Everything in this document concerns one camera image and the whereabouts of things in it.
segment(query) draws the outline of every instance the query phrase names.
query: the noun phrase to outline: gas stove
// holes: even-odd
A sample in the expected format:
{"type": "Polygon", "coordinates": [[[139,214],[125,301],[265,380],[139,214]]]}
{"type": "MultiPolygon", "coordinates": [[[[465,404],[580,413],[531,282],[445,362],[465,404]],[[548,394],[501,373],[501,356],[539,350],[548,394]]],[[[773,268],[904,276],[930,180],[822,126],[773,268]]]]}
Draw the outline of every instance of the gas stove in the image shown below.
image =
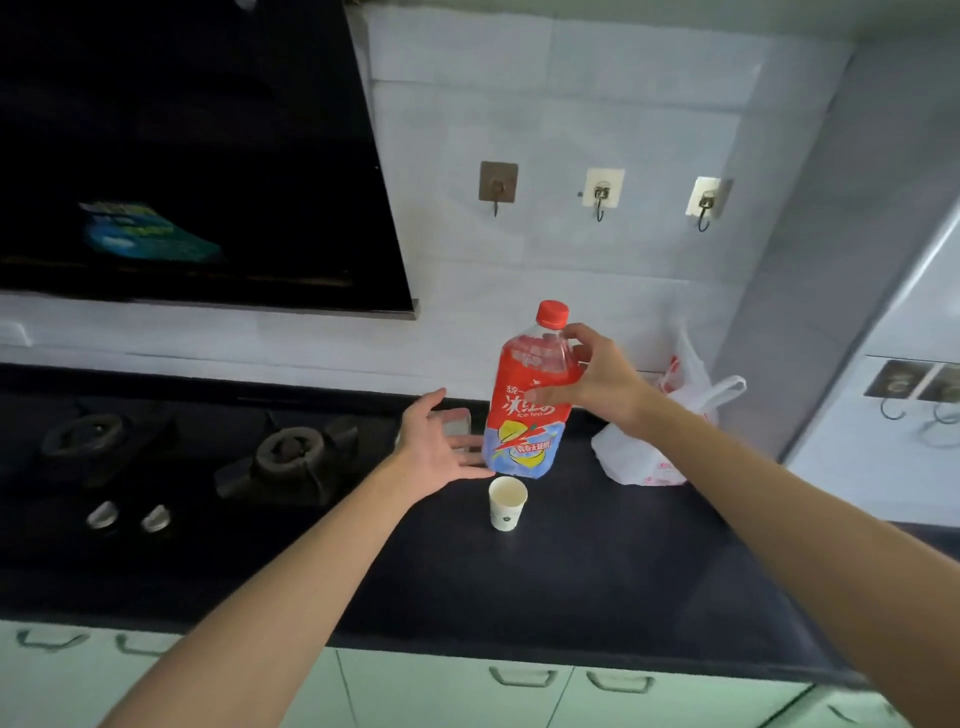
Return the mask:
{"type": "Polygon", "coordinates": [[[0,382],[0,569],[91,576],[249,575],[389,454],[405,403],[106,374],[25,393],[18,376],[0,382]]]}

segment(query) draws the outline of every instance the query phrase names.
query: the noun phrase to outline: white plastic bag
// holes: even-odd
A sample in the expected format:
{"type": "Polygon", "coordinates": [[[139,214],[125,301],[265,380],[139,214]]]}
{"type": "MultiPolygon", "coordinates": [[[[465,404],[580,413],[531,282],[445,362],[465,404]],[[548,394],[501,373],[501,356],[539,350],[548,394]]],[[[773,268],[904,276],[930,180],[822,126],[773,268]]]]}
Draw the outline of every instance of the white plastic bag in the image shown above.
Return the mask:
{"type": "MultiPolygon", "coordinates": [[[[686,328],[680,325],[673,358],[658,386],[671,400],[691,412],[703,414],[716,425],[717,407],[746,392],[747,380],[742,376],[728,376],[711,384],[707,365],[690,344],[686,328]]],[[[686,482],[684,475],[658,449],[624,434],[616,425],[604,427],[590,443],[604,473],[621,485],[682,485],[686,482]]]]}

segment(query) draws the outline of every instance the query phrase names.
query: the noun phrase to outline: plastic bottle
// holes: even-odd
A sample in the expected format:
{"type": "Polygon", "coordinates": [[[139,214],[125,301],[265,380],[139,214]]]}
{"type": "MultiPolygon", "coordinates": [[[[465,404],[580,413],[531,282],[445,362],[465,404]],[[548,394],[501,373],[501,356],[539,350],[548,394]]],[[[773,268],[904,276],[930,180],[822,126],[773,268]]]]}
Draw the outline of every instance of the plastic bottle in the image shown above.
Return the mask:
{"type": "Polygon", "coordinates": [[[568,315],[565,303],[544,301],[537,325],[503,345],[483,441],[491,470],[540,477],[553,465],[570,405],[535,405],[523,395],[528,389],[580,378],[576,357],[561,335],[568,315]]]}

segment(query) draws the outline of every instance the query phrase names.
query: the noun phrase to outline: kitchen counter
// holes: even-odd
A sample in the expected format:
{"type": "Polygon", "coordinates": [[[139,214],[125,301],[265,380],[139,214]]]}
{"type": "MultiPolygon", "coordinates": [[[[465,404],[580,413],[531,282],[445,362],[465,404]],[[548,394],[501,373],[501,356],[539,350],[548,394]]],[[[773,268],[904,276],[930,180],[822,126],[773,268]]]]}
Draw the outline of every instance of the kitchen counter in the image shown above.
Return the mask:
{"type": "MultiPolygon", "coordinates": [[[[310,404],[311,390],[217,386],[283,390],[310,404]]],[[[410,399],[389,400],[399,413],[410,399]]],[[[478,429],[485,405],[469,405],[478,429]]],[[[332,644],[865,684],[692,487],[609,480],[589,445],[601,426],[574,412],[552,470],[528,481],[530,499],[516,531],[491,528],[488,481],[451,483],[415,506],[373,564],[332,644]]],[[[943,529],[925,536],[947,552],[960,546],[943,529]]],[[[0,617],[185,632],[240,582],[0,566],[0,617]]]]}

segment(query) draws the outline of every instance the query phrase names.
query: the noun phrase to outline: black range hood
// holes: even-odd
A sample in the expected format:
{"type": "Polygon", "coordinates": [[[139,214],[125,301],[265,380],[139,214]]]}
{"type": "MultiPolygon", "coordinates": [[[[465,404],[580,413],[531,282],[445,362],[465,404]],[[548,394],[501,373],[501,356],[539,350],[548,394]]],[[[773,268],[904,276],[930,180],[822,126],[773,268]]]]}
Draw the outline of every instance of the black range hood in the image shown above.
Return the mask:
{"type": "Polygon", "coordinates": [[[0,288],[413,313],[342,0],[240,5],[0,9],[0,288]]]}

